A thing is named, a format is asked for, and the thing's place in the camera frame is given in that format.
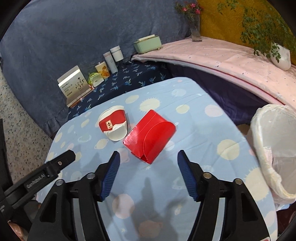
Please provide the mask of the person's left hand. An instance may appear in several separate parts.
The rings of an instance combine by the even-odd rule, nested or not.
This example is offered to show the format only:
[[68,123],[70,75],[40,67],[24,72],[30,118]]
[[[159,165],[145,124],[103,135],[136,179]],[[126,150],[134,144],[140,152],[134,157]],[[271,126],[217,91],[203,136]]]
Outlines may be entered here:
[[11,221],[9,221],[8,224],[21,241],[28,240],[28,232],[25,229]]

